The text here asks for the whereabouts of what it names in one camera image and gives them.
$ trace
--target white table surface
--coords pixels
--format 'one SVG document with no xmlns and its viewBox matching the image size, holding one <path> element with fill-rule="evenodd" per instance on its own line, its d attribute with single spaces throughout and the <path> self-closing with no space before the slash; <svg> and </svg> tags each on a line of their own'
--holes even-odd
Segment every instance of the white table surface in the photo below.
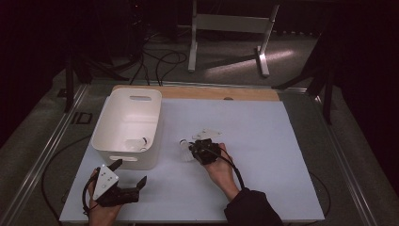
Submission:
<svg viewBox="0 0 399 226">
<path fill-rule="evenodd" d="M 222 136 L 246 187 L 266 193 L 283 221 L 324 219 L 311 177 L 283 102 L 163 99 L 161 150 L 151 170 L 117 169 L 119 187 L 134 187 L 145 175 L 137 203 L 125 204 L 117 220 L 130 222 L 225 222 L 228 203 L 197 162 L 180 158 L 179 141 L 202 129 Z M 87 221 L 81 201 L 92 171 L 104 161 L 88 145 L 60 220 Z"/>
</svg>

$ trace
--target white plastic bin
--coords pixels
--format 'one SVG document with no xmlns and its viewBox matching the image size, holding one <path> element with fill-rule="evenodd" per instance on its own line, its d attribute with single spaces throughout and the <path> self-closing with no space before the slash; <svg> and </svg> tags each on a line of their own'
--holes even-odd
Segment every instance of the white plastic bin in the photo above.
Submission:
<svg viewBox="0 0 399 226">
<path fill-rule="evenodd" d="M 162 138 L 161 102 L 162 94 L 155 89 L 111 92 L 91 140 L 106 164 L 121 158 L 120 169 L 155 167 Z"/>
</svg>

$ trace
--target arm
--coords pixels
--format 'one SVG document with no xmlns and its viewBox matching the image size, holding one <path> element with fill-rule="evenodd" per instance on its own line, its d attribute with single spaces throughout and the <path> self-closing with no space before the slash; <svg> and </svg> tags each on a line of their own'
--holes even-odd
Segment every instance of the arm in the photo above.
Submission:
<svg viewBox="0 0 399 226">
<path fill-rule="evenodd" d="M 88 193 L 90 195 L 89 202 L 89 218 L 88 223 L 89 226 L 111 226 L 115 219 L 117 218 L 118 213 L 122 205 L 112 206 L 112 207 L 102 207 L 97 202 L 92 199 L 94 193 L 95 182 L 91 182 L 88 186 Z"/>
<path fill-rule="evenodd" d="M 226 151 L 223 143 L 219 147 Z M 222 156 L 229 159 L 226 152 Z M 204 166 L 212 181 L 223 191 L 229 204 L 225 209 L 231 226 L 282 226 L 279 215 L 273 210 L 263 192 L 244 188 L 239 190 L 233 180 L 232 167 L 222 159 Z"/>
</svg>

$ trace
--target hand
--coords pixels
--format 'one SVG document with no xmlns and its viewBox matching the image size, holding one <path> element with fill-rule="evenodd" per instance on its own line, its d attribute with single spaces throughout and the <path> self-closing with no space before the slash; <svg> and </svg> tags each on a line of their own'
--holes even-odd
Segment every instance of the hand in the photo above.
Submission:
<svg viewBox="0 0 399 226">
<path fill-rule="evenodd" d="M 88 185 L 88 194 L 90 195 L 89 202 L 89 218 L 88 223 L 90 226 L 111 226 L 115 219 L 117 218 L 118 213 L 122 205 L 116 205 L 112 207 L 102 207 L 97 202 L 93 200 L 95 182 L 91 182 Z"/>
<path fill-rule="evenodd" d="M 221 155 L 226 159 L 230 159 L 225 152 L 225 144 L 220 143 L 219 147 L 222 149 Z M 225 160 L 218 158 L 215 162 L 205 165 L 204 167 L 208 171 L 212 181 L 223 191 L 229 202 L 232 201 L 238 194 L 239 189 L 234 182 L 231 165 Z"/>
</svg>

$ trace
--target white stand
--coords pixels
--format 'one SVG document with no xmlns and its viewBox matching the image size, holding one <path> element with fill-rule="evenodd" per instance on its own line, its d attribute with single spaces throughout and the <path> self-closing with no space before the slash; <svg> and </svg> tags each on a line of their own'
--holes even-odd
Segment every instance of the white stand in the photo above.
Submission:
<svg viewBox="0 0 399 226">
<path fill-rule="evenodd" d="M 258 46 L 258 59 L 261 67 L 262 76 L 268 76 L 269 70 L 267 68 L 266 56 L 264 50 L 272 32 L 273 24 L 279 5 L 273 6 L 273 10 L 269 18 L 255 18 L 255 17 L 238 17 L 225 15 L 210 15 L 197 13 L 197 0 L 193 0 L 193 18 L 191 27 L 191 48 L 188 60 L 188 71 L 194 72 L 196 70 L 197 59 L 197 30 L 219 30 L 219 31 L 237 31 L 264 34 L 263 43 Z"/>
</svg>

